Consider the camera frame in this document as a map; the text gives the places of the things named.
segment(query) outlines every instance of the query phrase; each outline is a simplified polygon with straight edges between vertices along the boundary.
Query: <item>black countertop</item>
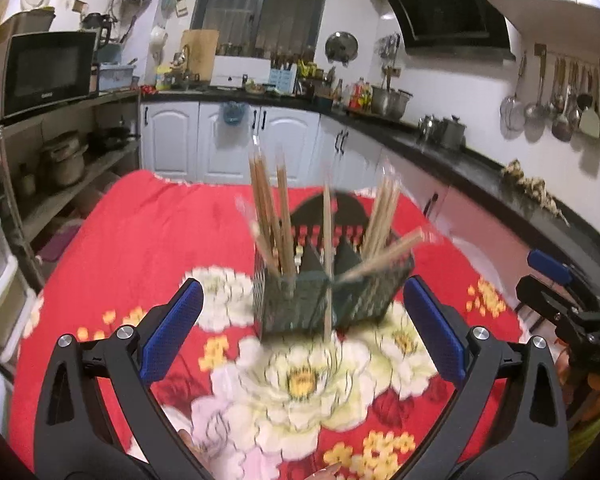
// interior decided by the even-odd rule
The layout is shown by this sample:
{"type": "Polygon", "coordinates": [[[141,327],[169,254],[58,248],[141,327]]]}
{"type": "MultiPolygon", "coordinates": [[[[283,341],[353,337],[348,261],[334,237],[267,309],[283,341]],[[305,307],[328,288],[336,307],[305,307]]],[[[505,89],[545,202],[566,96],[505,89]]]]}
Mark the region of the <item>black countertop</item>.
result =
{"type": "Polygon", "coordinates": [[[201,92],[159,92],[144,102],[238,101],[256,106],[279,106],[318,112],[371,137],[403,156],[441,182],[455,187],[480,205],[532,248],[560,261],[571,262],[600,289],[600,234],[580,216],[559,203],[570,222],[554,218],[500,175],[501,165],[472,150],[451,152],[418,141],[416,129],[408,124],[389,124],[345,112],[323,111],[293,97],[255,96],[242,90],[209,89],[201,92]]]}

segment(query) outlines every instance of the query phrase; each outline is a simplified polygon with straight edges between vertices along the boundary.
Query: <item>shelf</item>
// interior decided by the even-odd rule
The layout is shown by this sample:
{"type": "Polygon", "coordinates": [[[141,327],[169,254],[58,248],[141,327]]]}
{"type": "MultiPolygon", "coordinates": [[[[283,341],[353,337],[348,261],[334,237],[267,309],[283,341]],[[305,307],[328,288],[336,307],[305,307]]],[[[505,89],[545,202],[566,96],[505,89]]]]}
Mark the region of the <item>shelf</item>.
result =
{"type": "Polygon", "coordinates": [[[87,108],[93,108],[94,106],[103,105],[106,103],[110,103],[113,101],[122,101],[125,99],[131,99],[133,97],[138,97],[139,90],[119,90],[113,92],[103,92],[98,97],[81,99],[79,101],[60,104],[51,106],[49,108],[44,108],[43,110],[36,110],[34,112],[29,112],[27,114],[23,114],[23,118],[20,117],[13,118],[13,120],[18,120],[13,124],[7,124],[3,127],[2,134],[5,139],[22,132],[23,130],[27,130],[33,126],[38,126],[45,119],[48,119],[49,116],[55,114],[56,112],[77,112],[78,110],[85,110],[87,108]]]}
{"type": "Polygon", "coordinates": [[[31,242],[40,234],[40,231],[51,222],[53,217],[62,211],[64,206],[71,202],[78,193],[93,182],[96,177],[100,176],[114,164],[122,160],[125,155],[133,153],[138,148],[139,144],[139,140],[132,140],[122,150],[114,150],[106,153],[87,165],[84,171],[84,177],[78,184],[74,184],[56,194],[46,197],[38,204],[38,206],[33,208],[32,211],[27,214],[26,218],[22,219],[25,240],[31,242]]]}

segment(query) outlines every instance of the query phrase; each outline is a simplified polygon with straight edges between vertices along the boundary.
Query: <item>spatula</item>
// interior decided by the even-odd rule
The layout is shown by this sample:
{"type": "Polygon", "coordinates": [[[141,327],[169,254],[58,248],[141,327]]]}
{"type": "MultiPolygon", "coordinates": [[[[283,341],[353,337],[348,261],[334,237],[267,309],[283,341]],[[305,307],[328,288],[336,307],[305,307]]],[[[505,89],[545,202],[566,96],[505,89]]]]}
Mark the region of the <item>spatula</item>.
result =
{"type": "Polygon", "coordinates": [[[580,131],[595,139],[600,137],[600,116],[596,112],[596,103],[600,98],[600,76],[598,69],[593,71],[593,104],[584,110],[580,119],[580,131]]]}

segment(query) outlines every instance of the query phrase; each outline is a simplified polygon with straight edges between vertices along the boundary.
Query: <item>blue gripper pad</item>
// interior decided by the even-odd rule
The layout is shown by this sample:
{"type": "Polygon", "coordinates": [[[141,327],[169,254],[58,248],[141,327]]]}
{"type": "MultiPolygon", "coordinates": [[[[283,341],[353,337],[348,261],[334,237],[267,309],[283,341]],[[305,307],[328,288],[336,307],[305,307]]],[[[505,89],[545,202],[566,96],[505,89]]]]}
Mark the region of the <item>blue gripper pad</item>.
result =
{"type": "Polygon", "coordinates": [[[538,249],[529,252],[526,262],[529,264],[529,267],[537,270],[540,274],[559,285],[567,286],[573,279],[569,267],[538,249]]]}
{"type": "Polygon", "coordinates": [[[179,298],[142,350],[140,379],[147,387],[165,377],[184,339],[202,312],[202,285],[190,278],[184,286],[186,290],[178,292],[179,298]]]}
{"type": "Polygon", "coordinates": [[[465,348],[440,312],[439,305],[419,276],[412,276],[404,283],[404,307],[433,364],[445,381],[459,388],[466,376],[465,348]]]}

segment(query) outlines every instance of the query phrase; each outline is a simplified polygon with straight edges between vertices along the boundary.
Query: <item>window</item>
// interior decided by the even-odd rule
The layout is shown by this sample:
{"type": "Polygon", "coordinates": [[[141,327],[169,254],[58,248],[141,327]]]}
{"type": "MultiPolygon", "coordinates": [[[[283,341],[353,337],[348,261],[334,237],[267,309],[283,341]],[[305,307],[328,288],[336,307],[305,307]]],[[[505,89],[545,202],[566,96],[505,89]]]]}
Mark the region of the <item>window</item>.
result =
{"type": "Polygon", "coordinates": [[[324,0],[199,0],[192,28],[220,31],[218,54],[269,59],[315,49],[324,0]]]}

